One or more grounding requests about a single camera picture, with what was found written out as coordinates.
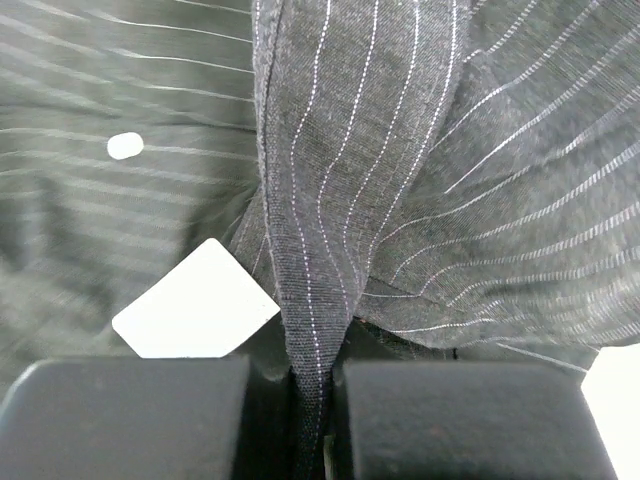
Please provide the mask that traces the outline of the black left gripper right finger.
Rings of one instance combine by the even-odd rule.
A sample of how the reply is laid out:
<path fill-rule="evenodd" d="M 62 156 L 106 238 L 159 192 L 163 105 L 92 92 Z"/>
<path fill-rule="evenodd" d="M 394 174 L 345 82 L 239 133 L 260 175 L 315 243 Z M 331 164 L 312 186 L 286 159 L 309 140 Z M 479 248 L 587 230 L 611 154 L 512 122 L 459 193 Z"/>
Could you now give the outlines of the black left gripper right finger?
<path fill-rule="evenodd" d="M 349 362 L 342 479 L 613 479 L 578 383 L 538 364 Z"/>

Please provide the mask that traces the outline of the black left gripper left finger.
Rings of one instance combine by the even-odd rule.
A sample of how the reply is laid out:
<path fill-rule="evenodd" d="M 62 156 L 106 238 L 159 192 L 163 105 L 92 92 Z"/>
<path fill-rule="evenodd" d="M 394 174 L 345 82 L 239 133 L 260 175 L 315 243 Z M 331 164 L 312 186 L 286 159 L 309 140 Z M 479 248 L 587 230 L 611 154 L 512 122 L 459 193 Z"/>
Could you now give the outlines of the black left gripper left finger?
<path fill-rule="evenodd" d="M 4 479 L 230 479 L 250 366 L 50 360 L 1 407 Z"/>

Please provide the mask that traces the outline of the black pinstriped shirt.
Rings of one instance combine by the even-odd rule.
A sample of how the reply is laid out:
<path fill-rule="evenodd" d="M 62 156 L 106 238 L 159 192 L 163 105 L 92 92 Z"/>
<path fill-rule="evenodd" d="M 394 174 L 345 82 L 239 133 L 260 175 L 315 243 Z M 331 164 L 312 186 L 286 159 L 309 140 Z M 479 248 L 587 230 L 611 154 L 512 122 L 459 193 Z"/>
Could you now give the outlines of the black pinstriped shirt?
<path fill-rule="evenodd" d="M 348 322 L 568 367 L 639 339 L 635 1 L 5 1 L 1 386 L 218 239 L 314 478 Z"/>

